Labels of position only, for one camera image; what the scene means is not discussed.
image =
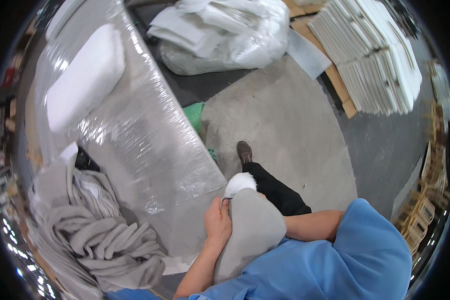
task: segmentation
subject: crumpled gray fabric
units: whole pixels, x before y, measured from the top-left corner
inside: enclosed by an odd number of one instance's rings
[[[252,260],[277,247],[287,233],[282,213],[251,188],[230,200],[232,235],[218,258],[213,284],[240,275]]]
[[[79,299],[157,284],[165,255],[156,232],[148,223],[127,225],[106,175],[76,169],[75,158],[52,162],[28,193],[36,220],[29,236],[40,255]]]

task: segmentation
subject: blue shirt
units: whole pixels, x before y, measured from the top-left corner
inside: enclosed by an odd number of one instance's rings
[[[356,199],[343,215],[334,243],[284,238],[239,277],[189,299],[402,300],[411,270],[410,251],[397,229],[365,199]]]

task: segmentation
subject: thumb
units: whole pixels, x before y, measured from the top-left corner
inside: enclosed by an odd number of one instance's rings
[[[220,214],[223,216],[229,217],[228,208],[230,207],[230,199],[222,200],[222,207],[220,207]]]

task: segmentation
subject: forearm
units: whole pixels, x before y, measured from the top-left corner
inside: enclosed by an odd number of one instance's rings
[[[316,213],[285,216],[286,237],[304,242],[335,240],[340,220],[345,212],[324,210]]]
[[[205,291],[214,281],[215,265],[223,246],[205,241],[203,249],[176,289],[174,299]]]

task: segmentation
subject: pant leg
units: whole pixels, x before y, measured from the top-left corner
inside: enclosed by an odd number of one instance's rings
[[[259,163],[246,163],[242,172],[249,172],[257,182],[257,191],[264,194],[284,216],[304,215],[312,212],[302,197],[268,173]]]

